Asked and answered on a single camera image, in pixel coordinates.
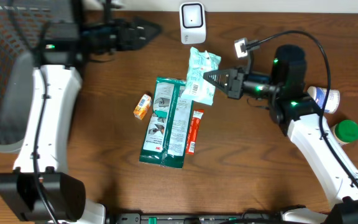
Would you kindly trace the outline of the light green wipes pack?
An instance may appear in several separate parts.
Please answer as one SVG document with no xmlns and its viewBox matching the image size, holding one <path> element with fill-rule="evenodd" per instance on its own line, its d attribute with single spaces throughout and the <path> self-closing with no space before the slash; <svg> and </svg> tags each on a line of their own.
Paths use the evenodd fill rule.
<svg viewBox="0 0 358 224">
<path fill-rule="evenodd" d="M 195 47 L 192 47 L 190 49 L 185 90 L 181 96 L 184 99 L 211 106 L 216 88 L 207 82 L 203 75 L 206 72 L 217 70 L 220 62 L 220 56 L 206 50 L 200 52 Z"/>
</svg>

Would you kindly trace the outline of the red stick packet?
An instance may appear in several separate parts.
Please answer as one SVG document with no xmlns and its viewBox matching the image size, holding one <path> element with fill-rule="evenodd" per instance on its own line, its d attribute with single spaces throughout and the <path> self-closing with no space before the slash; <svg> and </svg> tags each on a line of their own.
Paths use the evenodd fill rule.
<svg viewBox="0 0 358 224">
<path fill-rule="evenodd" d="M 185 153 L 189 155 L 193 155 L 195 153 L 195 144 L 196 138 L 198 135 L 198 130 L 200 127 L 201 118 L 204 114 L 204 110 L 194 110 L 193 116 L 191 118 L 190 130 L 187 137 L 186 142 L 186 150 Z"/>
</svg>

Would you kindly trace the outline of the orange small box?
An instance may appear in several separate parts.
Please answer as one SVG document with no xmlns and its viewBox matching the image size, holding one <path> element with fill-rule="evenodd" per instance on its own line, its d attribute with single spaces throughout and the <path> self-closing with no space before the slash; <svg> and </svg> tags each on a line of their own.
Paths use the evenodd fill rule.
<svg viewBox="0 0 358 224">
<path fill-rule="evenodd" d="M 144 94 L 134 109 L 134 116 L 137 119 L 143 120 L 151 106 L 151 103 L 152 98 L 149 95 Z"/>
</svg>

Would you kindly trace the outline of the white blue label tub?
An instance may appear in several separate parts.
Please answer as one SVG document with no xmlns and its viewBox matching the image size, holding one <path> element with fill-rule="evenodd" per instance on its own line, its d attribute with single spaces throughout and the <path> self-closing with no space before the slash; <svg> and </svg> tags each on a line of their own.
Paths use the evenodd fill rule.
<svg viewBox="0 0 358 224">
<path fill-rule="evenodd" d="M 307 89 L 307 92 L 315 100 L 317 105 L 322 108 L 327 94 L 327 90 L 321 87 L 310 86 Z M 340 98 L 341 96 L 339 90 L 330 90 L 324 112 L 334 114 L 339 107 Z"/>
</svg>

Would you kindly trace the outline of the green 3M glove package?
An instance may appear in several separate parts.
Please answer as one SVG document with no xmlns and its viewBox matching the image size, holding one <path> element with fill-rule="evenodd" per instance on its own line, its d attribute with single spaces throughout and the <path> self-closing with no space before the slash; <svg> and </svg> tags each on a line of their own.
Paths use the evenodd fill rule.
<svg viewBox="0 0 358 224">
<path fill-rule="evenodd" d="M 186 81 L 158 77 L 152 115 L 146 129 L 139 160 L 181 169 L 190 128 L 193 101 L 182 97 Z"/>
</svg>

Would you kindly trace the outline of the green lid jar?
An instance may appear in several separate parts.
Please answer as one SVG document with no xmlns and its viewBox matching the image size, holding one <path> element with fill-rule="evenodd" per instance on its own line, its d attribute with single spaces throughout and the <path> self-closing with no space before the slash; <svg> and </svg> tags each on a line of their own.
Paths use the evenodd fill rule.
<svg viewBox="0 0 358 224">
<path fill-rule="evenodd" d="M 344 120 L 335 124 L 331 131 L 340 146 L 358 140 L 358 124 L 353 120 Z"/>
</svg>

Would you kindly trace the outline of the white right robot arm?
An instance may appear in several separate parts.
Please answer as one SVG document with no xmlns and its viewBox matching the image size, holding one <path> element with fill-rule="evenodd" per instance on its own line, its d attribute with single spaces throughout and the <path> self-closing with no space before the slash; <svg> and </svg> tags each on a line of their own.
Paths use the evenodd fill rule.
<svg viewBox="0 0 358 224">
<path fill-rule="evenodd" d="M 266 99 L 268 111 L 282 133 L 301 151 L 319 180 L 331 207 L 328 214 L 305 206 L 284 208 L 260 218 L 244 215 L 241 223 L 358 223 L 358 169 L 331 132 L 323 110 L 304 90 L 306 59 L 302 48 L 282 45 L 269 76 L 246 67 L 206 72 L 203 78 L 228 97 Z"/>
</svg>

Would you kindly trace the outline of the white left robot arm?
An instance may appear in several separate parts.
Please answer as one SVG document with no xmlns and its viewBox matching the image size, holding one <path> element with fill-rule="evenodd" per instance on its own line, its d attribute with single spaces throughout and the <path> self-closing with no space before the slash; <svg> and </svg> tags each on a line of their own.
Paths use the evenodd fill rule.
<svg viewBox="0 0 358 224">
<path fill-rule="evenodd" d="M 48 1 L 52 13 L 31 49 L 33 91 L 22 146 L 12 171 L 0 173 L 0 197 L 22 222 L 112 223 L 85 185 L 68 173 L 67 141 L 81 71 L 90 55 L 145 47 L 162 27 L 135 17 L 113 18 L 106 1 L 103 20 L 87 24 L 81 1 Z"/>
</svg>

